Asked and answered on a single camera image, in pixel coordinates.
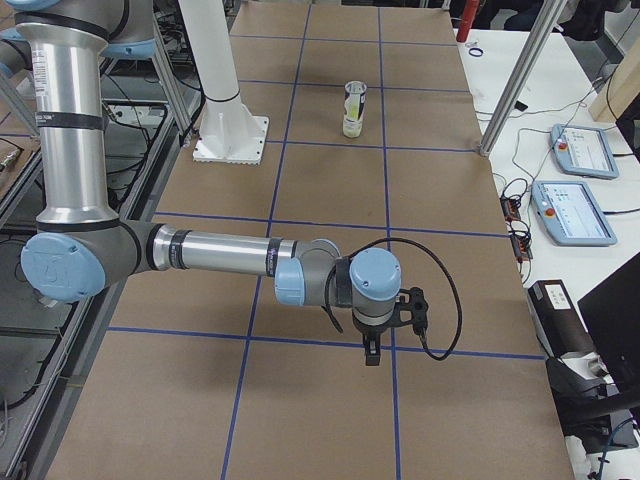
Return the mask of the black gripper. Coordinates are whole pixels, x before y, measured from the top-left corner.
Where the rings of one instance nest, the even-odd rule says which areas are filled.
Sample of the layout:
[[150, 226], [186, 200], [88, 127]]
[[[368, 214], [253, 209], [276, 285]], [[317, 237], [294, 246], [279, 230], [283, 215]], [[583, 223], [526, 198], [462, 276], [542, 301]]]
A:
[[365, 353], [365, 365], [377, 367], [381, 361], [381, 335], [390, 328], [400, 326], [400, 317], [392, 315], [387, 321], [379, 325], [363, 323], [355, 315], [352, 316], [353, 324], [362, 335]]

